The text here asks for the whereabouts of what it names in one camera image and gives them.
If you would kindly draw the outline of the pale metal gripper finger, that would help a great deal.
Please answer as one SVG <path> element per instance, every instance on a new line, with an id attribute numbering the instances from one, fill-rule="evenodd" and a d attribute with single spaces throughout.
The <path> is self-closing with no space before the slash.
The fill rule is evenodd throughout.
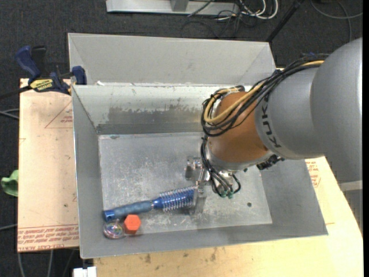
<path id="1" fill-rule="evenodd" d="M 202 183 L 198 183 L 197 186 L 197 213 L 203 213 L 205 201 L 207 195 L 205 192 L 205 186 Z"/>
<path id="2" fill-rule="evenodd" d="M 189 214 L 196 213 L 197 203 L 198 203 L 198 189 L 193 189 L 193 194 L 190 196 Z"/>

